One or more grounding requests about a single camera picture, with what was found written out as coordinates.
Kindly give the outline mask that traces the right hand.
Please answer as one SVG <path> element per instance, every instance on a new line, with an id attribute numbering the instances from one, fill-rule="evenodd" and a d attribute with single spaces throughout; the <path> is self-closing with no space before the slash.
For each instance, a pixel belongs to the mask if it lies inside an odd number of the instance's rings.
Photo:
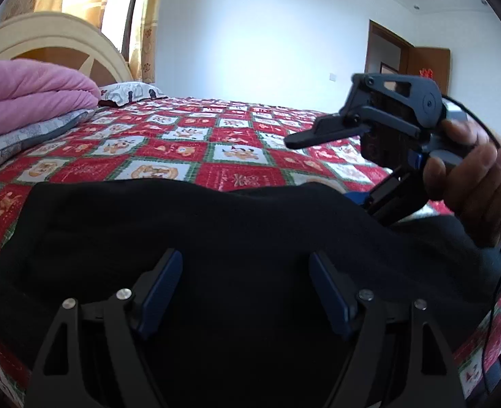
<path id="1" fill-rule="evenodd" d="M 432 157 L 425 164 L 424 182 L 434 201 L 442 201 L 480 248 L 501 246 L 501 138 L 491 138 L 473 121 L 445 120 L 452 140 L 472 151 L 449 170 Z"/>

